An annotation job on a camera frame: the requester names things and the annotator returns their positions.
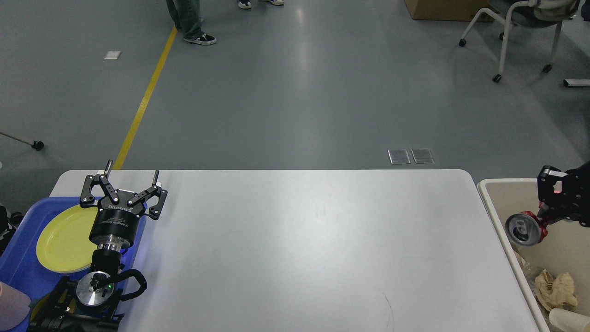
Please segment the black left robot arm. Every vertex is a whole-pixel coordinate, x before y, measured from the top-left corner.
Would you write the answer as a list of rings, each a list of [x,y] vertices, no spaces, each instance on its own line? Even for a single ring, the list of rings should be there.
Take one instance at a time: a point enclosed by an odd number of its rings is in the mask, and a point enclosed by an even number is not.
[[[29,332],[116,332],[124,314],[118,306],[147,290],[141,271],[127,268],[124,254],[136,242],[141,219],[158,220],[168,191],[162,188],[159,170],[151,185],[134,192],[116,189],[109,181],[112,160],[104,170],[86,177],[79,198],[81,208],[97,208],[87,231],[95,250],[86,274],[80,279],[62,277],[32,309]]]

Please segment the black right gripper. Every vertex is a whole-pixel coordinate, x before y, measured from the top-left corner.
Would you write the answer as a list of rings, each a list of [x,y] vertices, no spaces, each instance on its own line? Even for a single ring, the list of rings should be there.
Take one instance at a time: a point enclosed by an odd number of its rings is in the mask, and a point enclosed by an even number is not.
[[[562,194],[555,193],[558,181],[562,181]],[[543,166],[537,176],[537,192],[537,217],[562,217],[590,226],[590,162],[567,171]]]

